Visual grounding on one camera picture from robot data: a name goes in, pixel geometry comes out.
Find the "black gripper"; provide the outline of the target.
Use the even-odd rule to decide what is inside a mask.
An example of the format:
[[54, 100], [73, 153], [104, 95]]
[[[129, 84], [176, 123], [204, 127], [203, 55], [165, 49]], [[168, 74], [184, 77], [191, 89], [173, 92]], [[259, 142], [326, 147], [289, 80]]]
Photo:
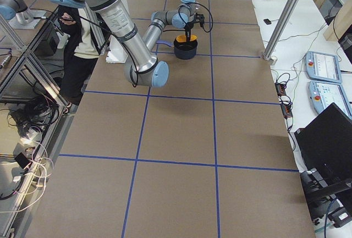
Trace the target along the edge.
[[191, 29], [193, 28], [193, 23], [192, 22], [188, 22], [186, 23], [186, 25], [184, 26], [184, 30], [185, 30], [185, 42], [189, 43], [191, 41]]

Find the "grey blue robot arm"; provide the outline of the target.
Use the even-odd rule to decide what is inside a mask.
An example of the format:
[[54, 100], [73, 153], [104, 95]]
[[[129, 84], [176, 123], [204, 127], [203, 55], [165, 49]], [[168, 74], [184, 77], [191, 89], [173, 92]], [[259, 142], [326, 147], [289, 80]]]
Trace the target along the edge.
[[73, 8], [89, 6], [104, 19], [112, 35], [129, 55], [124, 67], [127, 80], [135, 86], [162, 87], [169, 76], [168, 64], [151, 51], [164, 28], [173, 25], [183, 29], [196, 15], [196, 0], [181, 0], [176, 10], [155, 12], [144, 36], [132, 21], [122, 0], [50, 0], [58, 5]]

